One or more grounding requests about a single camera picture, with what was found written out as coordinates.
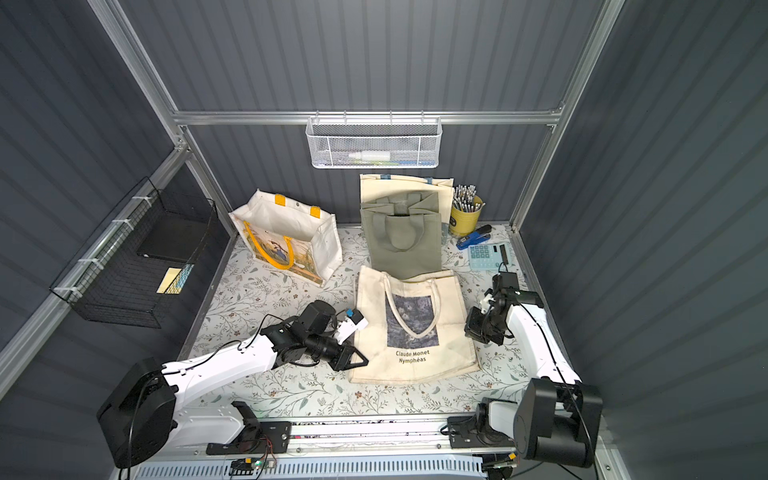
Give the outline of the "cream canvas bag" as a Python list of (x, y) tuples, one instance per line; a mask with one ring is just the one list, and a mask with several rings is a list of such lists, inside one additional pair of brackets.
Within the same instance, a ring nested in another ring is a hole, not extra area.
[(467, 309), (458, 276), (442, 270), (398, 280), (363, 266), (357, 309), (368, 325), (354, 346), (369, 360), (350, 371), (354, 384), (408, 385), (480, 369), (465, 334)]

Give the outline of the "olive green tote bag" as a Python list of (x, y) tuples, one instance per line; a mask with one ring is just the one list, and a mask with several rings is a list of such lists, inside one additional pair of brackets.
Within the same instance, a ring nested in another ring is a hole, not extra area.
[(411, 191), (363, 202), (370, 265), (396, 279), (442, 269), (442, 218), (435, 192)]

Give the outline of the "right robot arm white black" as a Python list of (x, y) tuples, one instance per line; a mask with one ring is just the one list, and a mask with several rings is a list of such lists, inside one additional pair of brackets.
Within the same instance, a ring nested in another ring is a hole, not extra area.
[(465, 334), (484, 344), (516, 340), (531, 378), (520, 400), (485, 398), (474, 416), (451, 420), (452, 445), (512, 443), (528, 460), (594, 467), (603, 399), (566, 360), (538, 294), (487, 290), (469, 310)]

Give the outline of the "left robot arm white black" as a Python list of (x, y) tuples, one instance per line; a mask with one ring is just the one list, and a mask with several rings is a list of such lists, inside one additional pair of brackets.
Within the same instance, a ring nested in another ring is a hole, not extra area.
[(256, 418), (237, 404), (236, 428), (184, 415), (193, 401), (228, 383), (274, 370), (309, 367), (325, 361), (334, 371), (364, 367), (367, 357), (349, 341), (368, 326), (357, 309), (338, 312), (322, 300), (308, 304), (297, 316), (262, 324), (247, 340), (232, 340), (200, 357), (163, 364), (154, 358), (135, 363), (97, 411), (96, 418), (116, 468), (129, 471), (165, 445), (190, 444), (197, 438), (213, 443), (233, 441)]

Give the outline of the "cream tote bag black lettering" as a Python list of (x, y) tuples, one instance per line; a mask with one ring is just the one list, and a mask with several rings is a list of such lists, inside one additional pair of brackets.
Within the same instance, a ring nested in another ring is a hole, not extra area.
[(390, 195), (409, 192), (436, 193), (441, 221), (449, 223), (452, 209), (454, 180), (393, 174), (361, 174), (360, 201), (371, 202)]

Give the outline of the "light blue calculator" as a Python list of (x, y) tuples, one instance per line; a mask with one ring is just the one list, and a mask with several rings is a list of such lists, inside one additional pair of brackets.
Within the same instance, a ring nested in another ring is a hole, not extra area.
[(508, 242), (472, 245), (469, 265), (472, 271), (507, 271), (512, 265), (512, 247)]

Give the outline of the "blue stapler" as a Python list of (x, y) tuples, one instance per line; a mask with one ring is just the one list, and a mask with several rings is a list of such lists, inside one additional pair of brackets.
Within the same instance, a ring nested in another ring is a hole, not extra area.
[(459, 238), (456, 242), (458, 250), (465, 250), (470, 246), (479, 245), (485, 241), (488, 241), (491, 237), (493, 227), (490, 224), (485, 224), (471, 233)]

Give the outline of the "yellow pen holder cup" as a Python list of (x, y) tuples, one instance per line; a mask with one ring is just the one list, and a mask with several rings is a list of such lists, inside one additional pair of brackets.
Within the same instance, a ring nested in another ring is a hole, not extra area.
[(451, 206), (449, 231), (455, 237), (463, 237), (475, 230), (485, 202), (475, 185), (457, 185), (453, 188)]

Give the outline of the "small green circuit board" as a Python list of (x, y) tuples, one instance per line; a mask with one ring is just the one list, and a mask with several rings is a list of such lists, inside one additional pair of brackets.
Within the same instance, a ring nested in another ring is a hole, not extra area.
[(267, 460), (259, 460), (255, 457), (235, 459), (230, 463), (228, 476), (230, 479), (259, 479), (268, 465)]

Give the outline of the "yellow sticky note pad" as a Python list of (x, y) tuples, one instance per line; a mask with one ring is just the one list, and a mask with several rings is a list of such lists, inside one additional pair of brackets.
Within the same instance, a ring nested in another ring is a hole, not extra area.
[(180, 268), (168, 268), (163, 276), (156, 292), (158, 294), (176, 295), (181, 291), (179, 280), (182, 270)]

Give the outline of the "white bottle in basket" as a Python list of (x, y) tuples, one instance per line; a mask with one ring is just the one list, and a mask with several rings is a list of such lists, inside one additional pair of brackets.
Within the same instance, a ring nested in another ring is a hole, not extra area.
[(348, 158), (351, 162), (380, 164), (390, 162), (391, 153), (389, 151), (358, 151), (349, 153)]

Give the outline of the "black notebook in basket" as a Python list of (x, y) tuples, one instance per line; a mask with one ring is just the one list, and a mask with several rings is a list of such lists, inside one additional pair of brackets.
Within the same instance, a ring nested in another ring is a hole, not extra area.
[(198, 250), (208, 229), (206, 222), (164, 214), (136, 250), (139, 256), (185, 262)]

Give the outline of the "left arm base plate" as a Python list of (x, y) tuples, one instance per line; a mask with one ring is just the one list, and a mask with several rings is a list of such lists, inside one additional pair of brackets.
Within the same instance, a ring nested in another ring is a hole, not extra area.
[(283, 454), (288, 450), (291, 429), (292, 423), (288, 421), (262, 422), (259, 427), (246, 425), (230, 443), (209, 443), (206, 454), (211, 456)]

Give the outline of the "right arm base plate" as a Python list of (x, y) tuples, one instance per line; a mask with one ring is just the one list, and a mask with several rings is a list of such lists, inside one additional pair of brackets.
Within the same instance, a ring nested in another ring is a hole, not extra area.
[(483, 429), (473, 416), (453, 416), (440, 429), (452, 449), (513, 448), (514, 440), (505, 434)]

